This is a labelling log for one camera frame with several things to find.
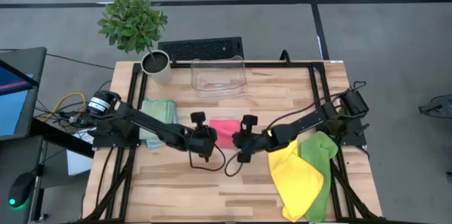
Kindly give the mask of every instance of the transparent plastic box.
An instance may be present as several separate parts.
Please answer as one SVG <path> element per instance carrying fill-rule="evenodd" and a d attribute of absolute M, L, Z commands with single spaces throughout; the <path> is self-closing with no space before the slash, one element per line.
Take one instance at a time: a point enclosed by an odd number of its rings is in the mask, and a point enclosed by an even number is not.
<path fill-rule="evenodd" d="M 243 92 L 246 71 L 243 58 L 191 62 L 191 87 L 201 98 L 237 95 Z"/>

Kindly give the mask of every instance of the wooden tabletop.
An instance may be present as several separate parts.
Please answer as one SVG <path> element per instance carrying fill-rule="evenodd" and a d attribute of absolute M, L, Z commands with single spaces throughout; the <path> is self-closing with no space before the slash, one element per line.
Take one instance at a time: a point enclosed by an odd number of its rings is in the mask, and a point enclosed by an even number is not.
<path fill-rule="evenodd" d="M 123 100 L 127 99 L 132 67 L 132 61 L 122 61 L 114 70 L 110 90 L 120 94 Z M 331 94 L 348 88 L 344 64 L 325 61 L 325 68 Z M 309 72 L 304 68 L 248 68 L 246 79 L 244 92 L 240 95 L 198 98 L 191 87 L 190 69 L 172 69 L 171 84 L 159 86 L 148 80 L 145 96 L 174 100 L 179 123 L 185 126 L 194 126 L 190 120 L 192 112 L 205 112 L 207 124 L 209 119 L 241 120 L 244 114 L 253 114 L 258 116 L 254 132 L 260 132 L 276 117 L 302 109 L 314 101 Z M 319 75 L 317 82 L 322 96 Z M 138 85 L 134 105 L 138 102 Z M 294 121 L 311 111 L 280 122 Z M 303 133 L 300 140 L 312 133 L 314 130 Z M 95 207 L 100 173 L 108 151 L 107 148 L 96 151 L 83 204 L 84 216 Z M 236 150 L 224 152 L 229 159 Z M 344 146 L 343 152 L 350 185 L 369 209 L 380 216 L 381 209 L 367 156 L 352 146 Z M 115 155 L 116 150 L 107 165 L 101 198 L 112 180 Z M 221 163 L 222 158 L 215 151 L 209 163 L 194 155 L 194 165 L 215 168 Z M 238 166 L 239 163 L 232 161 L 229 173 Z M 346 216 L 345 198 L 339 184 L 338 188 L 342 212 Z M 122 187 L 116 197 L 114 217 L 119 214 L 121 195 Z M 287 221 L 281 215 L 282 206 L 270 176 L 265 152 L 253 155 L 251 163 L 244 164 L 235 177 L 227 177 L 222 170 L 208 172 L 190 168 L 188 153 L 166 146 L 148 150 L 142 145 L 136 152 L 126 222 Z M 327 205 L 326 219 L 335 220 L 331 200 Z"/>

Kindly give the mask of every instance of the yellow cloth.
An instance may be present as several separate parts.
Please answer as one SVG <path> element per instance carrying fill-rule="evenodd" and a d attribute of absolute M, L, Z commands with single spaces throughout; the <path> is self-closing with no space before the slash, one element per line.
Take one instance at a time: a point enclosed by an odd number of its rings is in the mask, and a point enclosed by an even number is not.
<path fill-rule="evenodd" d="M 268 165 L 284 207 L 282 215 L 295 222 L 311 207 L 323 186 L 323 175 L 298 156 L 298 140 L 268 153 Z"/>

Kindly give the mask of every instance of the gray floor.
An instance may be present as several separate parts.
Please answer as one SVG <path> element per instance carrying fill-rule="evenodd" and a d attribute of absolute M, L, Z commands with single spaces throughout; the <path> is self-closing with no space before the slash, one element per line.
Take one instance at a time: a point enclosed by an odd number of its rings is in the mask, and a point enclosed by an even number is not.
<path fill-rule="evenodd" d="M 96 1 L 111 0 L 0 0 L 0 4 Z M 246 59 L 275 59 L 282 49 L 292 59 L 320 59 L 309 5 L 163 9 L 169 16 L 163 40 L 240 36 Z M 452 184 L 445 171 L 452 170 L 451 127 L 448 120 L 419 115 L 417 106 L 450 93 L 452 4 L 321 5 L 319 9 L 330 58 L 345 61 L 350 81 L 368 83 L 362 90 L 371 108 L 366 135 L 383 214 L 394 220 L 450 223 Z M 97 34 L 95 22 L 101 11 L 0 9 L 0 48 L 45 46 L 50 54 L 105 66 L 139 60 L 136 54 L 110 47 Z M 110 70 L 47 57 L 39 99 L 50 108 L 67 93 L 91 96 L 111 76 Z M 58 163 L 63 170 L 65 162 Z M 44 210 L 53 216 L 48 223 L 79 216 L 86 177 L 68 183 L 46 194 Z M 71 206 L 59 204 L 62 194 L 68 195 Z"/>

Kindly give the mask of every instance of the light green towel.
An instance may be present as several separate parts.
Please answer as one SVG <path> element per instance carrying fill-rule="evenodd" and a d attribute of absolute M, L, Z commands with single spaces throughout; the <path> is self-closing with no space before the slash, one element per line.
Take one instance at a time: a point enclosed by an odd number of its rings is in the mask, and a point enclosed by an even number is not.
<path fill-rule="evenodd" d="M 166 124 L 177 123 L 176 103 L 172 100 L 145 99 L 140 111 Z M 157 135 L 145 129 L 140 129 L 140 139 L 145 140 L 149 149 L 164 145 Z"/>
<path fill-rule="evenodd" d="M 325 220 L 326 203 L 331 188 L 330 159 L 338 152 L 338 146 L 325 133 L 319 131 L 300 144 L 300 157 L 323 175 L 323 186 L 304 217 L 312 222 Z"/>

